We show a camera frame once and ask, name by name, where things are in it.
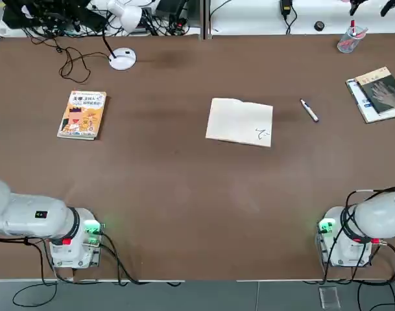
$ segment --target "open notebook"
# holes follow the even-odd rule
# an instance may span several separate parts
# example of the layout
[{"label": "open notebook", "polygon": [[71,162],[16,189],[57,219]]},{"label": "open notebook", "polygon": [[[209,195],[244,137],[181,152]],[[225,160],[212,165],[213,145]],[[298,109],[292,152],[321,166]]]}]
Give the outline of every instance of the open notebook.
[{"label": "open notebook", "polygon": [[206,138],[270,147],[272,106],[213,98]]}]

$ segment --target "brown table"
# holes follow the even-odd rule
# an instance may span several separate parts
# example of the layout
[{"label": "brown table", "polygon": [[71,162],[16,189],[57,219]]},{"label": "brown table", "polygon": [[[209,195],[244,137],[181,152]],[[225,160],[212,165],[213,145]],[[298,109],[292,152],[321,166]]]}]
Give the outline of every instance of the brown table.
[{"label": "brown table", "polygon": [[[395,76],[395,35],[369,35],[350,55],[337,38],[111,38],[137,64],[88,58],[85,85],[60,78],[54,49],[3,40],[0,178],[92,210],[139,279],[319,279],[317,221],[354,189],[395,185],[395,119],[365,124],[344,84],[384,65]],[[106,52],[100,38],[60,42]],[[109,95],[96,141],[56,138],[73,89]],[[272,147],[205,139],[213,97],[274,106]],[[387,278],[382,254],[358,278]],[[116,278],[102,257],[79,276]],[[32,248],[0,244],[0,279],[39,277]]]}]

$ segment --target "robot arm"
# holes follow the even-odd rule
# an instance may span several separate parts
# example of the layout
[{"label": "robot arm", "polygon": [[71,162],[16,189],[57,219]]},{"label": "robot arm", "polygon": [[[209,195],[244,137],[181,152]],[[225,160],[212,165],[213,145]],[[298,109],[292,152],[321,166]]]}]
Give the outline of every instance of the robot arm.
[{"label": "robot arm", "polygon": [[332,266],[365,266],[373,243],[395,237],[395,192],[379,194],[347,209],[333,207],[318,226],[317,242],[323,262],[330,261]]},{"label": "robot arm", "polygon": [[99,263],[102,225],[91,212],[46,196],[11,193],[1,180],[0,234],[48,238],[55,266],[87,268]]},{"label": "robot arm", "polygon": [[[350,15],[353,16],[355,11],[359,8],[359,5],[362,4],[367,0],[350,0],[350,4],[352,5],[350,9]],[[385,4],[385,6],[381,9],[380,15],[381,17],[384,17],[386,13],[391,9],[395,7],[395,0],[389,0]]]},{"label": "robot arm", "polygon": [[387,3],[385,4],[385,6],[381,9],[380,11],[380,15],[382,17],[384,17],[386,15],[386,13],[391,9],[395,7],[395,0],[390,0],[387,1]]},{"label": "robot arm", "polygon": [[370,238],[395,237],[395,192],[380,194],[360,203],[355,208],[355,222],[351,226],[358,235]]},{"label": "robot arm", "polygon": [[73,223],[73,213],[63,201],[11,193],[0,180],[0,234],[62,238]]}]

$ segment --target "book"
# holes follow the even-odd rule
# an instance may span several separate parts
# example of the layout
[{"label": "book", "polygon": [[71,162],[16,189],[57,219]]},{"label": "book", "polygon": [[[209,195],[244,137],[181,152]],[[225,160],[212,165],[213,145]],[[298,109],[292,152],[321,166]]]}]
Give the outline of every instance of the book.
[{"label": "book", "polygon": [[264,104],[213,98],[206,138],[270,147],[272,110]]},{"label": "book", "polygon": [[372,103],[363,93],[361,87],[359,86],[359,84],[355,79],[347,80],[346,85],[350,90],[350,93],[352,94],[353,98],[355,99],[357,107],[359,108],[359,111],[366,123],[373,123],[376,121],[395,118],[395,108],[390,109],[386,112],[377,113]]},{"label": "book", "polygon": [[57,137],[94,140],[105,107],[105,92],[72,91]]},{"label": "book", "polygon": [[395,108],[395,78],[387,67],[358,76],[355,80],[377,113]]}]

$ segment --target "white desk lamp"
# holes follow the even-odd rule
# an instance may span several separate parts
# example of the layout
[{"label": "white desk lamp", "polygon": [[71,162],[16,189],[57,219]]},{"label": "white desk lamp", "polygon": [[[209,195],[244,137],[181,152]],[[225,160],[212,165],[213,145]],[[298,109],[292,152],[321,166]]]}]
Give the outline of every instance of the white desk lamp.
[{"label": "white desk lamp", "polygon": [[[108,2],[108,10],[119,18],[121,26],[127,33],[131,33],[138,26],[142,16],[142,9],[140,7],[124,5],[118,0],[110,0]],[[111,52],[109,64],[112,68],[125,70],[135,64],[137,56],[132,49],[120,47],[113,51],[105,39],[104,42]]]}]

